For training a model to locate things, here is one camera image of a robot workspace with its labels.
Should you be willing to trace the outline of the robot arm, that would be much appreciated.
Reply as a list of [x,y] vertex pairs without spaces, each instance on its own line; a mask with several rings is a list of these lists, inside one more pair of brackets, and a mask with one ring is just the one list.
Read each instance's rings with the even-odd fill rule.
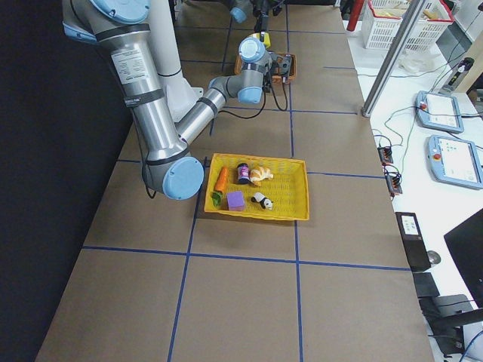
[[227,7],[230,15],[237,23],[243,23],[252,14],[257,22],[254,26],[256,33],[266,32],[269,24],[269,14],[278,16],[282,10],[284,1],[273,0],[226,0],[221,1]]
[[241,41],[239,74],[193,88],[183,76],[167,1],[64,1],[62,9],[66,35],[101,47],[113,65],[134,117],[147,192],[191,198],[204,169],[190,144],[229,99],[257,104],[262,98],[273,61],[263,37]]

